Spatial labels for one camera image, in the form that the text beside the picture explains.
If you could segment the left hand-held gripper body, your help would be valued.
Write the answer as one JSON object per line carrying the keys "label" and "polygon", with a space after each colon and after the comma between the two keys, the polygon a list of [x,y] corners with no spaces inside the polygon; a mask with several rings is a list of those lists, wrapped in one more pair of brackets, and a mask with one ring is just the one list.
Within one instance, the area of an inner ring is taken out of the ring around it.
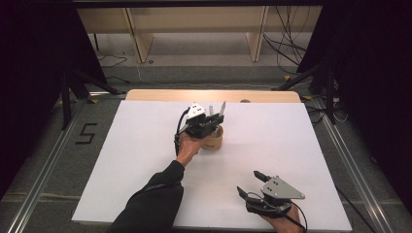
{"label": "left hand-held gripper body", "polygon": [[189,107],[185,132],[196,139],[203,139],[215,131],[215,126],[206,116],[206,110],[198,103],[193,102]]}

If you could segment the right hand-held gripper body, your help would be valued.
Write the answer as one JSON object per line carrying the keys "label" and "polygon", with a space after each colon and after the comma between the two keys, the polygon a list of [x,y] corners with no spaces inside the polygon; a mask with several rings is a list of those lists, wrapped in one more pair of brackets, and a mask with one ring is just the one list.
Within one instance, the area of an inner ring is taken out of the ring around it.
{"label": "right hand-held gripper body", "polygon": [[292,207],[292,199],[304,199],[305,195],[283,181],[278,176],[264,183],[260,189],[263,196],[256,196],[247,192],[248,199],[245,200],[246,209],[249,213],[268,216],[270,218],[283,217]]}

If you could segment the wooden pen holder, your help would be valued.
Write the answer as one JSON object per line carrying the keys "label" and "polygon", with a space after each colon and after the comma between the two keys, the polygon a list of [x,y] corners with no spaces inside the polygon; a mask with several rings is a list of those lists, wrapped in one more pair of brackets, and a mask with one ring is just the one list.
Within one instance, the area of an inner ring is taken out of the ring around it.
{"label": "wooden pen holder", "polygon": [[223,128],[219,125],[218,137],[211,136],[202,146],[204,150],[219,150],[223,144]]}

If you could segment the person's left hand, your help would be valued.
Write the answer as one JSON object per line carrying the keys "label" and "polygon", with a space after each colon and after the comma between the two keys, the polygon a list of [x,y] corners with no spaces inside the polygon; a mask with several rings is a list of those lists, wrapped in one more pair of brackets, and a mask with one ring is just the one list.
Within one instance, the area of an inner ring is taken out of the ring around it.
{"label": "person's left hand", "polygon": [[179,143],[180,147],[178,150],[176,160],[186,167],[192,160],[192,158],[198,154],[202,146],[209,140],[209,136],[203,139],[192,138],[186,132],[180,135]]}

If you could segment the person's right hand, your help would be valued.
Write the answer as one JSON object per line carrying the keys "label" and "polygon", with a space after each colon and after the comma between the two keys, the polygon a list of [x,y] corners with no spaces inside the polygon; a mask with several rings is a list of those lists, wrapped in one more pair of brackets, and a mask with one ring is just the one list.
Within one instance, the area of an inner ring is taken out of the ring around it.
{"label": "person's right hand", "polygon": [[292,205],[285,217],[270,218],[263,216],[262,218],[266,220],[277,233],[304,233],[303,228],[299,226],[300,217],[296,205]]}

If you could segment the white board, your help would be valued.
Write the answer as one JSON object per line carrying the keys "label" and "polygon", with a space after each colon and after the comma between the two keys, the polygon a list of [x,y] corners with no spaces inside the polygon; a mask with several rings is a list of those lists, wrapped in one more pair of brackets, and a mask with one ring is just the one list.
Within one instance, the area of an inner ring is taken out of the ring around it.
{"label": "white board", "polygon": [[[173,136],[186,102],[123,101],[73,215],[110,223],[129,197],[174,159]],[[215,103],[224,112],[223,145],[202,150],[185,171],[175,227],[268,231],[246,210],[239,190],[258,193],[254,173],[278,176],[304,194],[298,201],[311,232],[352,227],[301,103]]]}

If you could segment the light wooden table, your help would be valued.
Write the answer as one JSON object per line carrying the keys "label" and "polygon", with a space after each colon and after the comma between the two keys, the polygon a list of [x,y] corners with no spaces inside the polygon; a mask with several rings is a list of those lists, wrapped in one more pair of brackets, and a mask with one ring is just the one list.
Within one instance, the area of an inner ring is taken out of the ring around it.
{"label": "light wooden table", "polygon": [[300,103],[294,91],[132,89],[125,97],[136,101],[186,101],[235,103]]}

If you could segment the black metal stand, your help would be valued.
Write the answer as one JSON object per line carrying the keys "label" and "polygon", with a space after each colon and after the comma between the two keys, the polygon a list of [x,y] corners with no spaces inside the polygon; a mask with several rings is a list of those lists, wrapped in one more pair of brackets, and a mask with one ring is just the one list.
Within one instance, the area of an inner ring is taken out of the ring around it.
{"label": "black metal stand", "polygon": [[102,81],[99,81],[79,69],[68,71],[60,78],[60,93],[63,107],[63,130],[68,127],[69,123],[72,120],[69,91],[72,91],[78,99],[86,100],[90,97],[90,92],[86,88],[85,83],[91,83],[114,95],[124,94],[124,91],[120,91],[109,86],[106,82],[106,78],[103,78]]}
{"label": "black metal stand", "polygon": [[287,91],[298,83],[305,81],[309,77],[313,77],[313,80],[309,86],[309,91],[312,94],[320,94],[323,90],[326,91],[326,115],[330,122],[335,124],[335,118],[333,116],[334,71],[326,62],[320,62],[317,65],[314,65],[312,68],[302,74],[299,74],[291,81],[286,82],[279,87],[272,87],[272,90]]}

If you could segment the dark curtain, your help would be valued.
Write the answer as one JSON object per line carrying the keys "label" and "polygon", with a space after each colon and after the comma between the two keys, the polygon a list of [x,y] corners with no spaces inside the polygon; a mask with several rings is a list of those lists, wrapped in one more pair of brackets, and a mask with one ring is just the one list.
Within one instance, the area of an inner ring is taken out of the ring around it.
{"label": "dark curtain", "polygon": [[106,81],[73,0],[0,0],[0,198],[74,70]]}
{"label": "dark curtain", "polygon": [[412,0],[320,0],[305,72],[324,62],[372,156],[412,214]]}

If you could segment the aluminium floor rail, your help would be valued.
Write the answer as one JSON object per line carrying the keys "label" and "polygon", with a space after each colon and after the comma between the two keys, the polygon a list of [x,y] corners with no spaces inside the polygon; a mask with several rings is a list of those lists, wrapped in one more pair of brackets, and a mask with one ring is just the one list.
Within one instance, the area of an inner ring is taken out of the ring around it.
{"label": "aluminium floor rail", "polygon": [[17,206],[15,211],[11,211],[12,218],[8,220],[4,233],[23,232],[85,105],[86,100],[71,103],[72,116],[68,124],[60,128],[49,123],[32,154],[25,159],[0,201],[0,204]]}
{"label": "aluminium floor rail", "polygon": [[366,182],[361,169],[356,164],[355,159],[350,153],[343,137],[341,136],[336,125],[331,122],[329,117],[323,120],[324,126],[326,127],[327,133],[334,143],[339,156],[349,173],[349,176],[357,189],[357,192],[364,204],[374,226],[376,233],[394,233],[389,219],[387,218],[384,209],[378,202],[378,199],[373,194],[371,188]]}

